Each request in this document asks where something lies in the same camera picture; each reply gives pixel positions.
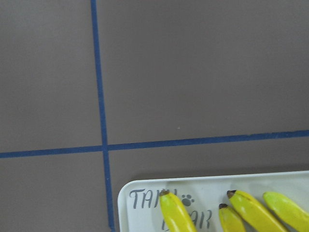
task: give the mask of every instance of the blue line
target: blue line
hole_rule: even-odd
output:
[[[265,140],[265,139],[296,138],[296,137],[307,137],[307,136],[309,136],[309,130],[301,130],[301,131],[297,130],[288,132],[242,134],[242,135],[230,135],[220,137],[195,138],[195,139],[179,139],[179,140],[166,140],[166,141],[154,141],[154,142],[143,142],[143,143],[114,144],[114,145],[108,145],[108,150],[115,151],[115,150],[127,150],[127,149],[139,149],[139,148],[164,147],[164,146],[215,144],[215,143],[229,143],[229,142]]]
[[[98,17],[97,17],[96,0],[91,0],[91,15],[92,15],[92,31],[93,31],[93,43],[94,43],[97,87],[98,87],[98,103],[99,103],[100,123],[101,123],[102,151],[103,151],[103,162],[104,162],[108,224],[109,224],[111,231],[114,232],[115,225],[114,225],[114,212],[113,212],[113,203],[112,203],[111,171],[110,171],[109,152],[108,152],[108,146],[107,146],[107,129],[106,129],[106,118],[105,118],[101,60],[100,60],[100,46],[99,46],[99,36],[98,36]]]
[[[34,150],[34,151],[14,151],[0,153],[1,158],[16,158],[27,156],[46,156],[46,155],[61,155],[69,153],[86,153],[102,151],[102,146],[82,146],[82,147],[70,147],[70,148],[56,148],[46,150]]]

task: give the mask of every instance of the banana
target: banana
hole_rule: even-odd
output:
[[[253,196],[240,191],[227,191],[227,196],[240,216],[259,232],[288,230]]]
[[[303,210],[290,198],[278,192],[265,192],[263,194],[267,206],[299,232],[309,231],[309,213]]]
[[[170,232],[197,232],[181,200],[168,190],[159,196],[163,219]]]
[[[219,218],[224,232],[246,232],[241,217],[227,204],[219,205]]]

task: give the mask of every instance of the gray surface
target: gray surface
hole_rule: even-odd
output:
[[[0,159],[0,231],[109,231],[102,154]]]
[[[109,144],[308,130],[307,1],[98,1]],[[0,153],[101,145],[90,1],[2,1]],[[309,168],[308,139],[111,151],[135,179]],[[0,159],[0,231],[108,231],[102,153]]]
[[[107,1],[109,143],[309,127],[308,1]]]
[[[100,145],[87,1],[2,1],[0,152]]]
[[[309,138],[110,152],[114,205],[132,180],[308,170]],[[115,211],[116,226],[118,215]]]

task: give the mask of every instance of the paw print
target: paw print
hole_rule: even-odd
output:
[[[182,203],[185,205],[185,206],[190,206],[191,203],[194,202],[194,199],[191,199],[191,195],[182,195]]]

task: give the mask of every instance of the tray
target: tray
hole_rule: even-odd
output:
[[[168,231],[158,202],[162,189],[169,189],[182,200],[199,232],[223,231],[218,206],[230,205],[227,190],[247,191],[262,203],[263,192],[281,192],[309,211],[309,171],[137,180],[126,184],[118,195],[121,232]],[[248,232],[255,231],[245,226]]]

